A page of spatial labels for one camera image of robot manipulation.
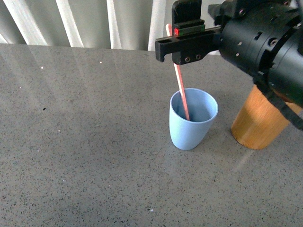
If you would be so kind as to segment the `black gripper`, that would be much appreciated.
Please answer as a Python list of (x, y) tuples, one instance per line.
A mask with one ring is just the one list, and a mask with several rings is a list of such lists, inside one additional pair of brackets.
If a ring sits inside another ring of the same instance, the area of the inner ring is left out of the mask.
[(259, 72), (278, 96), (303, 105), (303, 2), (226, 0), (208, 6), (220, 25), (219, 52), (254, 76)]

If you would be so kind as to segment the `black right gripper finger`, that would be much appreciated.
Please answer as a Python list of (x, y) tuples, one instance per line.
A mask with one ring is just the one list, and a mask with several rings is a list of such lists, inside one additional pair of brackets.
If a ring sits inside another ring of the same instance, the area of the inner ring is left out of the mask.
[(204, 32), (181, 36), (169, 36), (155, 40), (155, 57), (163, 62), (167, 54), (177, 65), (193, 63), (208, 53), (219, 50), (221, 28), (214, 27)]

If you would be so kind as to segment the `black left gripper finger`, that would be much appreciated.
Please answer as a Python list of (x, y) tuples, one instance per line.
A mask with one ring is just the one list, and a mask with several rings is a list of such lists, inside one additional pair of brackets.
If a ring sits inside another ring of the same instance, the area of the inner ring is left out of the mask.
[(201, 0), (178, 0), (171, 10), (172, 35), (180, 36), (205, 31), (201, 19)]

